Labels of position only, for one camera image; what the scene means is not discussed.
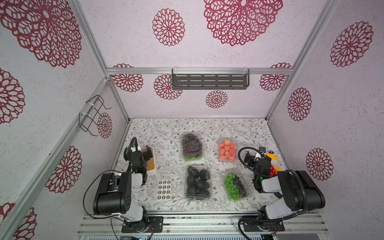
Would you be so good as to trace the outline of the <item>sticker label sheet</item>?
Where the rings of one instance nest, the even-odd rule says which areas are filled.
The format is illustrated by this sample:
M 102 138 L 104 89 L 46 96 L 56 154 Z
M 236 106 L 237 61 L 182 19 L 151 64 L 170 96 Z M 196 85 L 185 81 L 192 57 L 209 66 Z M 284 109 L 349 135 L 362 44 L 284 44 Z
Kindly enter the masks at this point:
M 157 190 L 157 199 L 158 200 L 169 200 L 173 196 L 172 192 L 173 181 L 172 180 L 159 180 L 158 181 L 158 190 Z

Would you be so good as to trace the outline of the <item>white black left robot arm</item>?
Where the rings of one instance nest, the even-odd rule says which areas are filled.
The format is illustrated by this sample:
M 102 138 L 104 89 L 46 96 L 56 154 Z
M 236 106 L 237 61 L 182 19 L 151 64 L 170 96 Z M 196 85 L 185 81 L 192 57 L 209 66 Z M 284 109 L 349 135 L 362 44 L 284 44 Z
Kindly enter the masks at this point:
M 145 207 L 134 202 L 132 189 L 144 186 L 148 178 L 148 161 L 153 158 L 150 147 L 126 148 L 125 159 L 131 168 L 122 173 L 103 173 L 93 202 L 95 215 L 116 217 L 130 231 L 145 232 L 150 220 Z

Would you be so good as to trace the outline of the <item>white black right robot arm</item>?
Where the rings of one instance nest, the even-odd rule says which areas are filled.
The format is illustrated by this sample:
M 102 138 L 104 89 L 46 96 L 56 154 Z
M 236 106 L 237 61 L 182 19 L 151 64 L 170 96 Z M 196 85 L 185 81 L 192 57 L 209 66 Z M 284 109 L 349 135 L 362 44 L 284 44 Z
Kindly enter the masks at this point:
M 239 161 L 253 172 L 253 184 L 258 193 L 274 194 L 278 200 L 258 210 L 255 222 L 276 223 L 322 209 L 324 194 L 306 171 L 285 170 L 271 175 L 272 158 L 254 148 L 242 148 Z

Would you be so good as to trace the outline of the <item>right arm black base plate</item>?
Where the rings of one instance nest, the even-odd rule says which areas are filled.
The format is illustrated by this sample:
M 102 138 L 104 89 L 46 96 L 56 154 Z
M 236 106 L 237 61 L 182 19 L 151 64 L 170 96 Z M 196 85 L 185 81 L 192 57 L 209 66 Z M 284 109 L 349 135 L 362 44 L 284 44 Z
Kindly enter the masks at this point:
M 282 221 L 260 220 L 257 216 L 243 216 L 239 222 L 245 232 L 283 232 L 286 230 Z

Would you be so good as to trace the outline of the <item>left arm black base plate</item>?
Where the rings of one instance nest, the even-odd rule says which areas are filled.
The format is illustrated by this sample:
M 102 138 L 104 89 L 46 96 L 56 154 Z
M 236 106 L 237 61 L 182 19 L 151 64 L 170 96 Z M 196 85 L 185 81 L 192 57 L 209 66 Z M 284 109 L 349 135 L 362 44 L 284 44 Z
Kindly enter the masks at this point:
M 122 233 L 138 234 L 138 233 L 161 233 L 163 231 L 164 217 L 149 216 L 144 217 L 138 222 L 124 221 Z

